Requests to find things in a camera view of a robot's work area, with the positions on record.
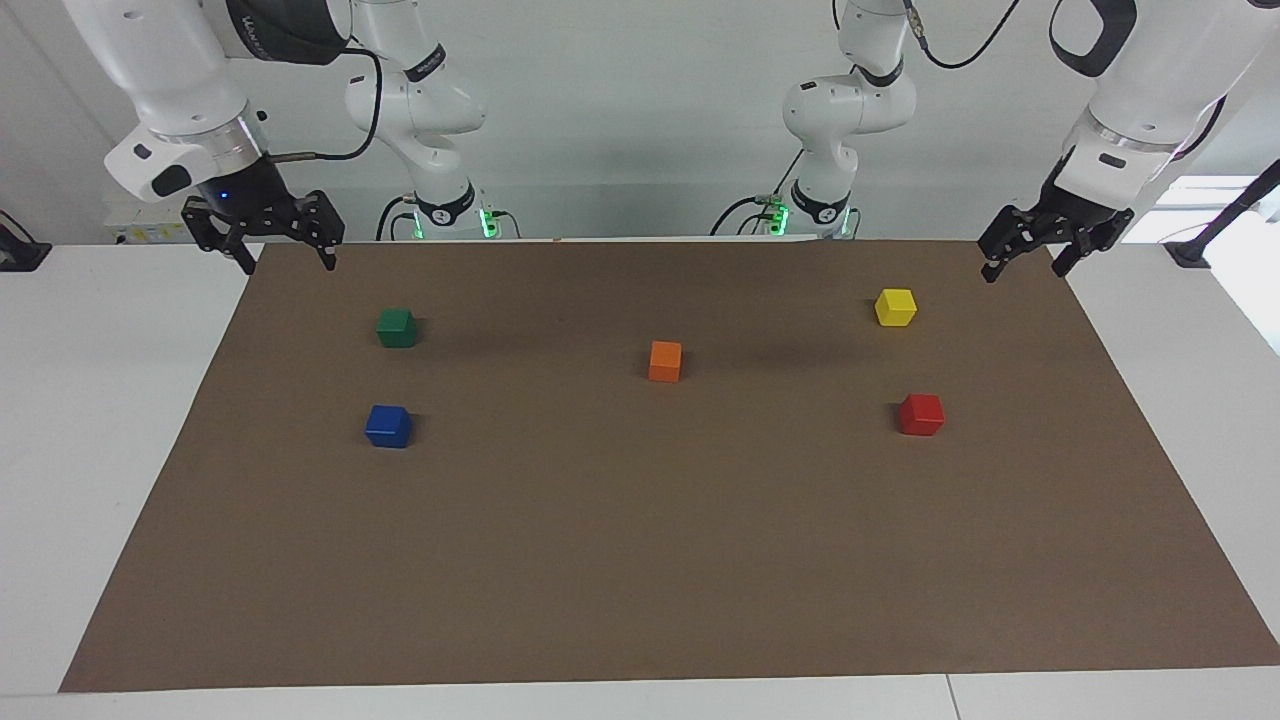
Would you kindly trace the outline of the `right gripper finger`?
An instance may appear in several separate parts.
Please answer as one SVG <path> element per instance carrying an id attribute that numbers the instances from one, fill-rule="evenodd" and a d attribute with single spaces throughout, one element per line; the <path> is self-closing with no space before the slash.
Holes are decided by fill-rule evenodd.
<path id="1" fill-rule="evenodd" d="M 332 200 L 316 190 L 294 201 L 294 240 L 311 247 L 325 269 L 337 268 L 337 249 L 346 234 L 346 224 Z"/>
<path id="2" fill-rule="evenodd" d="M 230 259 L 246 275 L 252 275 L 256 259 L 244 243 L 244 228 L 233 223 L 220 231 L 214 224 L 214 211 L 201 197 L 187 197 L 183 204 L 183 222 L 196 246 L 204 252 L 218 252 Z"/>

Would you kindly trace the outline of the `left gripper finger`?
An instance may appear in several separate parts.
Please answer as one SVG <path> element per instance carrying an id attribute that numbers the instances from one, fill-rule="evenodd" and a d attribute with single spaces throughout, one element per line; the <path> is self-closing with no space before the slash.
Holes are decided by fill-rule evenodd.
<path id="1" fill-rule="evenodd" d="M 1005 266 L 1015 258 L 1032 252 L 1043 245 L 1043 217 L 1036 210 L 1002 208 L 978 238 L 986 264 L 980 274 L 987 283 L 995 283 Z"/>
<path id="2" fill-rule="evenodd" d="M 1092 227 L 1065 222 L 1066 246 L 1052 261 L 1055 275 L 1064 278 L 1082 259 L 1093 252 L 1108 251 L 1132 224 L 1134 217 L 1133 210 L 1124 210 Z"/>

